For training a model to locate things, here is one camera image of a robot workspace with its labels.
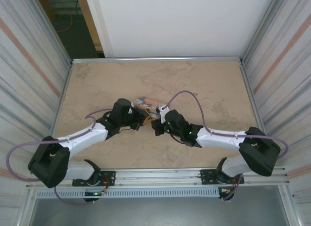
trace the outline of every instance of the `orange stripe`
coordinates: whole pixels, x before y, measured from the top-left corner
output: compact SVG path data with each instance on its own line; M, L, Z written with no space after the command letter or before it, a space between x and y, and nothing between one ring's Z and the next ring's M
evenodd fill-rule
M287 173L288 178L295 178L311 173L311 164L305 165L299 169L292 170Z
M19 175L20 177L28 179L27 176L24 176L24 175L21 175L21 174L17 174L17 175ZM0 176L4 176L4 177L7 177L7 178L15 179L15 177L13 177L7 169L3 169L3 168L0 168Z
M287 52L291 49L291 47L294 46L294 44L297 42L297 40L302 36L302 34L306 31L306 29L311 24L311 14L308 16L308 18L303 22L303 24L300 26L298 31L295 33L295 35L292 37L291 41L288 43L288 45L285 47L283 52L279 55L279 57L274 61L272 66L268 69L267 73L263 76L262 80L258 83L258 85L254 89L254 93L256 94L261 87L261 85L266 81L266 79L270 76L270 74L275 70L275 68L278 66L278 64L281 62L281 60L284 58L284 56L287 54Z
M41 70L40 66L35 62L33 57L27 52L27 50L23 47L23 45L19 42L16 36L12 33L9 27L4 23L4 21L0 18L0 27L4 31L4 33L10 38L10 40L15 44L15 46L19 49L21 54L27 59L27 61L33 66L33 68L39 73L39 75L43 78L43 80L49 85L49 87L53 90L53 92L60 96L60 92L53 85L53 83L49 80L49 78L45 75L45 73Z

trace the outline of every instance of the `metal bracket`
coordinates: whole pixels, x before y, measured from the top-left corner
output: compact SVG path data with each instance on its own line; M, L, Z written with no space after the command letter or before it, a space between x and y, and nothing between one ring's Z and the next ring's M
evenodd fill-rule
M88 184L87 180L76 179L72 181L75 187L97 187L97 186L114 186L116 180L116 171L100 171L100 180L95 185Z
M244 184L244 175L242 175L240 184ZM216 169L202 169L200 170L200 174L198 178L201 179L202 185L217 185L217 184L233 184L233 180L238 181L240 175L236 175L234 178L228 179L228 182L223 183L217 178Z

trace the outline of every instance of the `white wall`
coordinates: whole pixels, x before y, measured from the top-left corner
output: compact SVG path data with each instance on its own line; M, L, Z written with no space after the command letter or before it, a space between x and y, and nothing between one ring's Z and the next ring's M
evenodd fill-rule
M272 0L88 0L106 57L243 55Z

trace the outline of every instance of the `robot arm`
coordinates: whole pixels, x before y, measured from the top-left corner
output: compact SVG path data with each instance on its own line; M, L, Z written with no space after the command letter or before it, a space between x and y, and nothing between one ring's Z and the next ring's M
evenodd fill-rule
M161 119L152 122L155 135L164 133L180 138L180 142L190 147L220 147L240 153L236 157L223 158L217 167L219 179L229 179L238 174L254 171L262 176L271 176L280 147L270 139L240 138L238 135L265 135L258 128L248 131L207 131L202 125L189 124L176 110L159 107Z
M90 129L87 127L66 137L57 139L45 137L43 141L64 139L67 141L39 145L28 164L28 169L48 188L57 186L62 180L73 179L89 180L90 184L95 184L100 172L97 165L89 160L83 162L69 160L85 148L118 134L122 127L129 126L133 130L138 130L149 117L145 110L133 107L130 101L118 99L110 112L96 120L90 132L84 134Z

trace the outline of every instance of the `marble tabletop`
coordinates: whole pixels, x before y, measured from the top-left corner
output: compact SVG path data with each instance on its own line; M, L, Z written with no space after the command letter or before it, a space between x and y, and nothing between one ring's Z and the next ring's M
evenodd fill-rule
M55 136L65 136L91 124L88 113L111 108L118 98L140 96L167 102L175 93L197 95L208 127L247 130L256 126L251 104L236 61L120 62L73 65ZM171 104L189 123L202 124L196 101L186 93ZM150 124L138 131L125 130L94 144L73 160L90 159L101 168L214 167L237 153L220 148L190 148L169 135L155 136Z

